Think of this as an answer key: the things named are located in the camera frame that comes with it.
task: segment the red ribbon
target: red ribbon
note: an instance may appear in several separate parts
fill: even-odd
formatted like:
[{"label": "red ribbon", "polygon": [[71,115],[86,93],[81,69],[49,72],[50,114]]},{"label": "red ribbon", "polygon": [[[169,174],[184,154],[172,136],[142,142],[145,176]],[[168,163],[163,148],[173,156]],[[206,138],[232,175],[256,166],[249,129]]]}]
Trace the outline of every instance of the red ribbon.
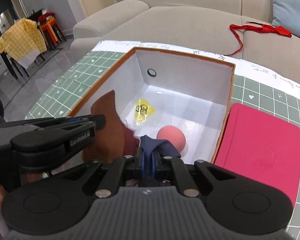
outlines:
[{"label": "red ribbon", "polygon": [[292,37],[291,32],[289,30],[283,28],[282,26],[273,27],[272,25],[261,24],[261,23],[256,23],[256,22],[246,22],[246,23],[257,24],[257,25],[260,25],[261,27],[256,27],[256,26],[252,26],[252,25],[239,26],[239,25],[231,24],[229,26],[229,28],[232,31],[232,33],[234,34],[234,36],[237,38],[237,40],[239,41],[240,48],[237,49],[234,53],[228,54],[226,56],[234,55],[237,52],[241,51],[242,48],[243,48],[243,43],[240,39],[240,36],[238,35],[238,33],[236,33],[235,30],[246,30],[246,31],[253,31],[253,32],[256,32],[256,33],[277,33],[277,34],[282,35],[282,36]]}]

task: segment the cardboard box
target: cardboard box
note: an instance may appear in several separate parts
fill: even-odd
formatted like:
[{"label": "cardboard box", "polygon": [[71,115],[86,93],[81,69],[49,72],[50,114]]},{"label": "cardboard box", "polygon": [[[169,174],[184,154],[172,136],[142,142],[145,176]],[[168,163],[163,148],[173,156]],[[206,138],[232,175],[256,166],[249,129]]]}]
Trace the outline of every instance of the cardboard box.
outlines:
[{"label": "cardboard box", "polygon": [[[186,136],[185,163],[214,162],[229,113],[235,65],[195,54],[133,48],[100,78],[71,114],[90,114],[92,104],[114,90],[116,110],[135,136],[156,138],[174,125]],[[152,109],[136,122],[139,100]]]}]

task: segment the beige sofa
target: beige sofa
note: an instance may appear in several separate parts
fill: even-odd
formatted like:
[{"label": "beige sofa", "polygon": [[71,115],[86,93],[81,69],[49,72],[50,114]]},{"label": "beige sofa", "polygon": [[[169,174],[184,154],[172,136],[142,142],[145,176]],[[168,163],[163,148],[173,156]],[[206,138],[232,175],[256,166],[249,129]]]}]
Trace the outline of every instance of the beige sofa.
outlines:
[{"label": "beige sofa", "polygon": [[[124,0],[79,22],[71,51],[78,60],[101,40],[133,40],[224,55],[239,48],[230,24],[272,20],[272,0]],[[244,48],[233,57],[266,66],[300,83],[300,38],[238,33]]]}]

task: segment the red box lid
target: red box lid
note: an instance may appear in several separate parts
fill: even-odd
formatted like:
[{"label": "red box lid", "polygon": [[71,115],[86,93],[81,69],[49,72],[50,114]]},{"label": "red box lid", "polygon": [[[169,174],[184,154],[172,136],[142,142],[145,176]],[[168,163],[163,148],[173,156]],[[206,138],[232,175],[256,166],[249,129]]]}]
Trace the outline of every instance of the red box lid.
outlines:
[{"label": "red box lid", "polygon": [[300,129],[233,104],[215,165],[281,190],[294,206],[300,180]]}]

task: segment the pink ball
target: pink ball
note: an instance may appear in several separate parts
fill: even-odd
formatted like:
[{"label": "pink ball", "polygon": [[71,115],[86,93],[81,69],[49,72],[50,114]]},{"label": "pink ball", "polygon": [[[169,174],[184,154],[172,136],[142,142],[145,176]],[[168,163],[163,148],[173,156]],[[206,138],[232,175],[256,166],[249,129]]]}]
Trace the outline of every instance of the pink ball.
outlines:
[{"label": "pink ball", "polygon": [[168,140],[180,153],[186,146],[186,137],[183,132],[172,125],[162,127],[157,133],[157,139]]}]

